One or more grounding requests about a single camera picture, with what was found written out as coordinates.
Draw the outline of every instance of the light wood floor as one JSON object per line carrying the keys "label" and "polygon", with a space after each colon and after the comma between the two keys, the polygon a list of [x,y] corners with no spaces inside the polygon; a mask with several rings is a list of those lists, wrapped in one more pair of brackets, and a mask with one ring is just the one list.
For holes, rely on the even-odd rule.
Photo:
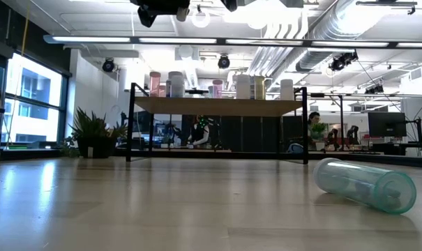
{"label": "light wood floor", "polygon": [[0,250],[422,250],[418,198],[388,215],[323,193],[312,166],[124,158],[5,162]]}

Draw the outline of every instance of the plastic bottle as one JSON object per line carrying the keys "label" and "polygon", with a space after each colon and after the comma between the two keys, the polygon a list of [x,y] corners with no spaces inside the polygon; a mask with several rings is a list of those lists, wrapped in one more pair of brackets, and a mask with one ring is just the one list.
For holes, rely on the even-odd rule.
{"label": "plastic bottle", "polygon": [[158,72],[150,73],[150,96],[151,97],[160,96],[160,79],[161,79],[161,73],[158,73]]}
{"label": "plastic bottle", "polygon": [[244,74],[237,76],[236,98],[250,99],[250,76]]}
{"label": "plastic bottle", "polygon": [[208,86],[208,90],[209,90],[209,98],[213,98],[213,86]]}
{"label": "plastic bottle", "polygon": [[216,79],[212,81],[213,84],[213,98],[222,98],[223,81]]}
{"label": "plastic bottle", "polygon": [[319,161],[313,171],[319,188],[392,214],[408,212],[416,200],[416,188],[401,172],[367,167],[335,158]]}
{"label": "plastic bottle", "polygon": [[184,78],[183,76],[175,75],[171,79],[172,84],[170,86],[170,97],[171,98],[184,98]]}
{"label": "plastic bottle", "polygon": [[294,100],[293,80],[282,79],[280,81],[280,99]]}
{"label": "plastic bottle", "polygon": [[255,99],[265,99],[265,78],[254,76]]}
{"label": "plastic bottle", "polygon": [[180,73],[178,71],[169,72],[169,74],[167,75],[168,79],[166,80],[166,98],[170,98],[170,89],[172,88],[172,77],[173,76],[182,76],[183,77],[183,73]]}

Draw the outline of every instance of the shelf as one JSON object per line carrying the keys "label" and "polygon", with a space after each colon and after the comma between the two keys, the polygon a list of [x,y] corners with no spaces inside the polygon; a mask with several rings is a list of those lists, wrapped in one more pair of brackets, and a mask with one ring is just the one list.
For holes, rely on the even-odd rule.
{"label": "shelf", "polygon": [[152,114],[278,117],[302,107],[301,101],[223,98],[135,97],[135,104]]}

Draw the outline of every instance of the person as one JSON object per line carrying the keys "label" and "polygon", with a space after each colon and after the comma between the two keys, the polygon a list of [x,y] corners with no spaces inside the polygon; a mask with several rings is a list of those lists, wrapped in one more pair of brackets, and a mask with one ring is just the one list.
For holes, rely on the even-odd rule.
{"label": "person", "polygon": [[193,146],[205,144],[209,139],[208,121],[203,116],[195,118],[194,126],[190,129],[190,136],[188,141]]}
{"label": "person", "polygon": [[315,139],[319,138],[318,133],[312,130],[312,127],[319,123],[321,120],[321,115],[319,112],[312,112],[308,116],[308,150],[309,151],[316,151],[316,143]]}

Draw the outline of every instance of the light fixture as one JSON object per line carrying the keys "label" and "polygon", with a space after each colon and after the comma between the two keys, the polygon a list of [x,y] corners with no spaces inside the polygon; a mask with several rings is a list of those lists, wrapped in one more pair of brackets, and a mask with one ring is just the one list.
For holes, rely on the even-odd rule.
{"label": "light fixture", "polygon": [[398,43],[397,47],[422,48],[422,43]]}
{"label": "light fixture", "polygon": [[314,46],[337,46],[337,47],[387,47],[389,43],[384,42],[358,42],[358,41],[314,41]]}
{"label": "light fixture", "polygon": [[129,43],[130,38],[126,37],[81,37],[81,36],[44,36],[47,43],[50,43],[47,38],[56,42],[64,43]]}
{"label": "light fixture", "polygon": [[300,46],[302,41],[293,41],[293,40],[276,40],[276,39],[227,39],[226,43],[228,45],[290,45],[290,46]]}
{"label": "light fixture", "polygon": [[200,12],[198,11],[198,8],[197,8],[197,10],[192,14],[191,20],[192,20],[192,23],[196,27],[198,27],[198,28],[204,28],[204,27],[208,26],[209,23],[211,23],[211,15],[209,14],[209,12],[207,12],[205,10],[202,10],[201,13],[204,14],[204,18],[203,18],[203,20],[200,20],[199,21],[197,19],[197,16],[198,16],[199,13]]}
{"label": "light fixture", "polygon": [[331,62],[329,68],[334,72],[340,71],[356,60],[358,60],[358,54],[356,52],[344,53],[341,56],[333,58],[333,62]]}
{"label": "light fixture", "polygon": [[130,3],[130,0],[69,0],[69,1],[87,1],[96,3]]}
{"label": "light fixture", "polygon": [[215,38],[140,38],[141,43],[216,44]]}
{"label": "light fixture", "polygon": [[308,48],[309,52],[343,52],[343,53],[353,53],[355,49],[342,49],[342,48]]}

